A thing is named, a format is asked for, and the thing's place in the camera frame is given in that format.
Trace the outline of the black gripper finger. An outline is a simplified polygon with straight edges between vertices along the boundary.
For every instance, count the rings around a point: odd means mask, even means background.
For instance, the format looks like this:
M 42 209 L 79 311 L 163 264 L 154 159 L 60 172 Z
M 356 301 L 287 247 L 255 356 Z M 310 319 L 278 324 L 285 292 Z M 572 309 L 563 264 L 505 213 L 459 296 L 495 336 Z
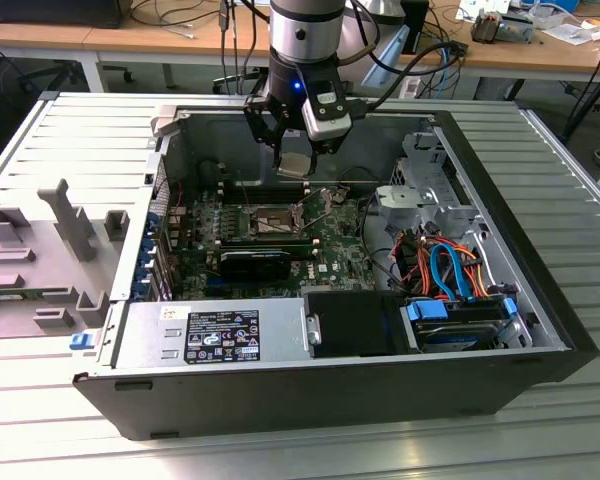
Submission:
M 344 136 L 334 137 L 330 139 L 317 140 L 311 135 L 308 135 L 308 140 L 311 145 L 311 157 L 308 175 L 312 176 L 317 168 L 318 158 L 321 155 L 335 154 L 344 141 Z
M 287 105 L 271 94 L 266 97 L 249 96 L 243 106 L 243 113 L 254 140 L 273 150 L 273 168 L 277 170 L 281 164 L 282 139 L 287 129 Z M 265 113 L 276 121 L 273 127 L 265 120 Z

